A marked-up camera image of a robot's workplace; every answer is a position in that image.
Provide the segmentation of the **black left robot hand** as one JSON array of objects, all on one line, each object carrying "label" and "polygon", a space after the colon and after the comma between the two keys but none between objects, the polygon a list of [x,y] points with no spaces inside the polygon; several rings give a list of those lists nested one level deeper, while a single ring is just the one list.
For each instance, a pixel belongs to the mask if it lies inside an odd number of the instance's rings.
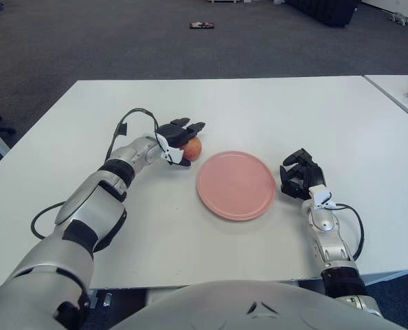
[{"label": "black left robot hand", "polygon": [[156,137],[161,145],[161,158],[169,164],[190,167],[191,161],[201,153],[198,133],[205,127],[204,122],[189,123],[189,118],[180,118],[161,125],[156,130]]}]

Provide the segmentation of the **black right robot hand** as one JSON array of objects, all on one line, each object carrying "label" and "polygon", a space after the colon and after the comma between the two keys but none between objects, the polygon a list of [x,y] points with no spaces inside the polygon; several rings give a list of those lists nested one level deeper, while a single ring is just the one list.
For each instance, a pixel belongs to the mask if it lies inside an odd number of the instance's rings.
[{"label": "black right robot hand", "polygon": [[281,192],[304,201],[312,199],[315,208],[325,208],[332,198],[321,167],[301,148],[280,166]]}]

